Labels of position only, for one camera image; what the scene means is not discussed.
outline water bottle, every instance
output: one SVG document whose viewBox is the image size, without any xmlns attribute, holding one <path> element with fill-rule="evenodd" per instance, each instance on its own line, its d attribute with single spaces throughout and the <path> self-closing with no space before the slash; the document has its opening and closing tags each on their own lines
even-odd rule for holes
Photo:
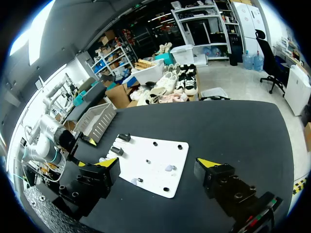
<svg viewBox="0 0 311 233">
<path fill-rule="evenodd" d="M 253 68 L 254 58 L 253 58 L 253 56 L 251 56 L 248 53 L 248 50 L 246 51 L 246 54 L 242 55 L 242 58 L 243 58 L 243 66 L 244 66 L 244 68 L 245 69 L 252 69 Z"/>
<path fill-rule="evenodd" d="M 262 71 L 263 68 L 263 57 L 259 56 L 259 51 L 257 55 L 254 56 L 254 70 Z"/>
</svg>

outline white sneaker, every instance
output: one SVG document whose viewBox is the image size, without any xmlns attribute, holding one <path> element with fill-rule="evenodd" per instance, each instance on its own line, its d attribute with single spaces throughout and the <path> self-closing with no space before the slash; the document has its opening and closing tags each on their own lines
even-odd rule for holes
<svg viewBox="0 0 311 233">
<path fill-rule="evenodd" d="M 160 78 L 159 81 L 156 82 L 155 87 L 156 88 L 164 87 L 168 79 L 170 79 L 172 76 L 173 76 L 172 72 L 166 73 L 162 78 Z"/>
<path fill-rule="evenodd" d="M 147 96 L 146 104 L 158 103 L 161 96 L 163 96 L 165 93 L 166 93 L 165 87 L 151 89 L 149 95 Z"/>
<path fill-rule="evenodd" d="M 176 86 L 176 82 L 177 82 L 177 76 L 173 75 L 171 78 L 169 78 L 167 80 L 167 82 L 165 83 L 165 88 L 166 88 L 166 93 L 165 95 L 169 95 L 171 93 L 173 93 L 175 86 Z"/>
</svg>

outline white box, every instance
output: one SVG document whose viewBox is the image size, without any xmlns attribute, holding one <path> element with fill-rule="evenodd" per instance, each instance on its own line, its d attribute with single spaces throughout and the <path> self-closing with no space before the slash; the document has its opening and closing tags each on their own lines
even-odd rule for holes
<svg viewBox="0 0 311 233">
<path fill-rule="evenodd" d="M 194 64 L 192 49 L 193 45 L 178 46 L 171 50 L 171 54 L 173 54 L 176 62 L 181 65 Z"/>
<path fill-rule="evenodd" d="M 132 72 L 132 75 L 137 81 L 144 85 L 146 82 L 156 83 L 163 76 L 164 59 L 153 61 L 156 65 L 137 72 Z"/>
</svg>

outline black office chair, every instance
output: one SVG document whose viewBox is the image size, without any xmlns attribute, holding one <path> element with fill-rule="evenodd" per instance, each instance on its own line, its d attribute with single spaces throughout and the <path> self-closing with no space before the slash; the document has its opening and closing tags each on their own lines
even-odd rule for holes
<svg viewBox="0 0 311 233">
<path fill-rule="evenodd" d="M 270 48 L 270 45 L 267 41 L 264 40 L 266 38 L 266 35 L 263 31 L 256 30 L 256 39 L 261 47 L 261 50 L 264 55 L 264 61 L 263 61 L 263 70 L 266 71 L 269 76 L 267 78 L 261 78 L 260 82 L 262 83 L 262 80 L 267 80 L 273 82 L 272 88 L 269 91 L 270 94 L 272 94 L 272 90 L 275 85 L 277 85 L 282 91 L 283 96 L 285 95 L 285 91 L 283 87 L 287 86 L 288 82 L 288 74 L 284 72 L 276 63 L 276 60 L 274 58 L 274 55 L 272 53 L 272 50 Z"/>
</svg>

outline black table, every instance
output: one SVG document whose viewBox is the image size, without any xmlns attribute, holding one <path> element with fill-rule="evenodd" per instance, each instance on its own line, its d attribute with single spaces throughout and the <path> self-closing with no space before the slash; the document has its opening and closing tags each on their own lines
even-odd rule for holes
<svg viewBox="0 0 311 233">
<path fill-rule="evenodd" d="M 294 182 L 292 147 L 277 106 L 257 101 L 166 103 L 118 110 L 97 148 L 80 144 L 76 157 L 87 163 L 104 157 L 119 133 L 184 141 L 189 151 L 172 199 L 145 191 L 119 178 L 81 222 L 106 233 L 228 232 L 234 219 L 209 200 L 193 174 L 197 157 L 235 167 L 257 196 L 270 191 L 284 202 L 276 222 L 286 217 Z M 67 164 L 61 183 L 76 177 Z"/>
</svg>

